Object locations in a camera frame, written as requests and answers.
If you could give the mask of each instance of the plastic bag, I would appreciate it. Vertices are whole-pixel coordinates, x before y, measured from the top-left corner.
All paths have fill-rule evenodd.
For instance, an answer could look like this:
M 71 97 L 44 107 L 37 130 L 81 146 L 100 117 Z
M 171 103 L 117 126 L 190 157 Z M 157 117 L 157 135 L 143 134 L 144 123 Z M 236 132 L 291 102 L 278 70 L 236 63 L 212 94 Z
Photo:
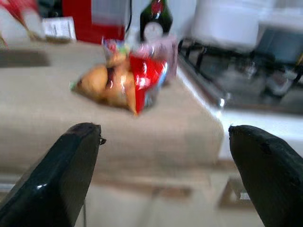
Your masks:
M 97 65 L 72 84 L 71 89 L 96 102 L 128 108 L 137 115 L 156 100 L 167 69 L 165 61 L 131 54 L 112 67 Z
M 155 42 L 141 44 L 134 52 L 144 58 L 166 61 L 168 64 L 166 80 L 169 81 L 176 77 L 178 42 L 175 36 L 169 35 Z

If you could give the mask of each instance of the dark green bottle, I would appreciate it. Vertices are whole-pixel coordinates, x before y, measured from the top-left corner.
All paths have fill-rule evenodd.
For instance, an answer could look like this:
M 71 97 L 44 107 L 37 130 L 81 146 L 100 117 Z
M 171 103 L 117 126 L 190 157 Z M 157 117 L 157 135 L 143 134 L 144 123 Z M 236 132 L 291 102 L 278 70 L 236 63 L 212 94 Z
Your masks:
M 140 16 L 141 41 L 153 41 L 168 34 L 172 16 L 166 0 L 152 0 Z

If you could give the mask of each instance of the red snack bag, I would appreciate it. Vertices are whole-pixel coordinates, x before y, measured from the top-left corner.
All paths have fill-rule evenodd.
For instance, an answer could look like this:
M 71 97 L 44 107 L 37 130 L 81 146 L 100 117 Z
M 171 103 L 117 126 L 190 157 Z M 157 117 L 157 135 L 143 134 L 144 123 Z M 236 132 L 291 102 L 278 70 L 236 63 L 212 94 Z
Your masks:
M 164 83 L 168 71 L 166 61 L 155 61 L 130 55 L 131 70 L 134 74 L 136 112 L 151 106 Z

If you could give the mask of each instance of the white wall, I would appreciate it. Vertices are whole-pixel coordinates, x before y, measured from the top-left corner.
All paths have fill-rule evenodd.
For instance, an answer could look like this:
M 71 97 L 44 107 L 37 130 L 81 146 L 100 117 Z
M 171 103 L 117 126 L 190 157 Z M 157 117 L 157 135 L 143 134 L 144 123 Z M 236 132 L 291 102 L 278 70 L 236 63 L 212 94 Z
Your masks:
M 133 29 L 140 29 L 140 14 L 149 3 L 150 0 L 133 0 Z M 185 36 L 195 15 L 196 0 L 168 0 L 168 5 L 174 19 L 171 32 Z

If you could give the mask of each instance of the white pot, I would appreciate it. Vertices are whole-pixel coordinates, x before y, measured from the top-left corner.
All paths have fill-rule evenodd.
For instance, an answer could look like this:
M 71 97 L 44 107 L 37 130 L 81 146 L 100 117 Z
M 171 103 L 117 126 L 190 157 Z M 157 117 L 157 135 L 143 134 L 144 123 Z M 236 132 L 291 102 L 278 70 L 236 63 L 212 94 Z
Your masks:
M 259 17 L 275 0 L 198 0 L 192 36 L 205 44 L 251 51 L 258 40 Z

